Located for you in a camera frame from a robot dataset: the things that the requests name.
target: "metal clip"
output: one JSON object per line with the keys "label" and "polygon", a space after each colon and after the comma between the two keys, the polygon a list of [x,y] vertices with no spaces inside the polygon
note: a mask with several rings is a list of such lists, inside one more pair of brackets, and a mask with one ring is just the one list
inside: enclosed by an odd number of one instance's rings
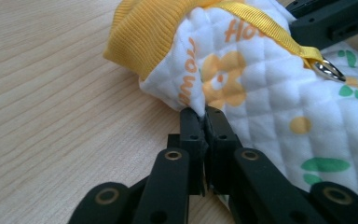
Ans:
{"label": "metal clip", "polygon": [[322,63],[316,62],[313,64],[312,69],[321,77],[326,77],[330,80],[345,82],[345,76],[325,58]]}

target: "light wood surface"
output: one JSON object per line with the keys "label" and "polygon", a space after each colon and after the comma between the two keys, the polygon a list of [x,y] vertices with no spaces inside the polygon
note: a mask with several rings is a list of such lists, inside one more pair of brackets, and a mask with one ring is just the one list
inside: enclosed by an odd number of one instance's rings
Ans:
{"label": "light wood surface", "polygon": [[[178,112],[102,57],[118,2],[0,0],[0,223],[66,223],[91,188],[149,175],[178,133]],[[208,194],[189,223],[233,220]]]}

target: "yellow ribbed cuff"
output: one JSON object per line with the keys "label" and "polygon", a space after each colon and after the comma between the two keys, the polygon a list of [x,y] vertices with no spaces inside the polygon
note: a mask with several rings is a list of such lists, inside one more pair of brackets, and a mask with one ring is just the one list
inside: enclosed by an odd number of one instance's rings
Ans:
{"label": "yellow ribbed cuff", "polygon": [[124,0],[117,7],[103,56],[145,80],[170,51],[185,14],[217,2],[220,0]]}

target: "metal ring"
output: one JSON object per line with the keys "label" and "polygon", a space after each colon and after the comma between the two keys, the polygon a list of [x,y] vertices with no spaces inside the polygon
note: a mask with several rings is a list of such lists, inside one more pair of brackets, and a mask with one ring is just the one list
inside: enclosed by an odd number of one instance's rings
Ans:
{"label": "metal ring", "polygon": [[258,160],[258,154],[251,151],[251,150],[245,150],[241,153],[242,157],[249,161],[257,161]]}
{"label": "metal ring", "polygon": [[345,82],[347,80],[345,76],[325,58],[321,63],[314,63],[312,69],[319,76],[326,77],[330,80],[339,82]]}
{"label": "metal ring", "polygon": [[177,161],[182,158],[182,153],[178,151],[169,151],[165,153],[165,159],[170,161]]}
{"label": "metal ring", "polygon": [[343,205],[348,205],[353,202],[351,195],[342,189],[326,187],[324,188],[324,196],[334,203]]}
{"label": "metal ring", "polygon": [[[103,195],[105,193],[113,193],[112,197],[109,197],[107,199],[105,199],[103,197]],[[114,188],[106,188],[106,189],[102,189],[100,192],[98,192],[98,194],[95,196],[95,202],[100,204],[100,205],[107,205],[110,203],[113,203],[115,200],[117,200],[119,195],[119,192],[117,189]]]}

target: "yellow circle pattern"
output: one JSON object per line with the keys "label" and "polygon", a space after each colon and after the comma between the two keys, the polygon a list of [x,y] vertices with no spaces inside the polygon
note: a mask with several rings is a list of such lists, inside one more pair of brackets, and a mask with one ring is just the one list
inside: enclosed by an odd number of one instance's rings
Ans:
{"label": "yellow circle pattern", "polygon": [[290,130],[293,133],[304,134],[309,133],[312,123],[306,117],[296,117],[290,122]]}

